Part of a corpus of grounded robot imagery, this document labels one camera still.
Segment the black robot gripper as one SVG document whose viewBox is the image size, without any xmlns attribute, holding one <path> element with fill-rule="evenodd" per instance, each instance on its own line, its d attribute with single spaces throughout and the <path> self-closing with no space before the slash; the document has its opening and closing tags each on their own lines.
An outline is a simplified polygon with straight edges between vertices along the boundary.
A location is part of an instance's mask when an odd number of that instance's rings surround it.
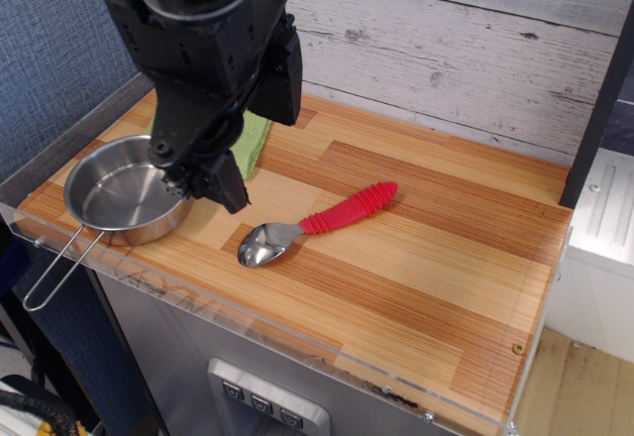
<svg viewBox="0 0 634 436">
<path fill-rule="evenodd" d="M 300 110 L 301 47 L 287 0 L 104 1 L 158 95 L 150 157 L 166 167 L 162 181 L 240 212 L 249 195 L 227 150 L 243 113 L 290 126 Z M 196 155 L 212 158 L 194 172 Z"/>
</svg>

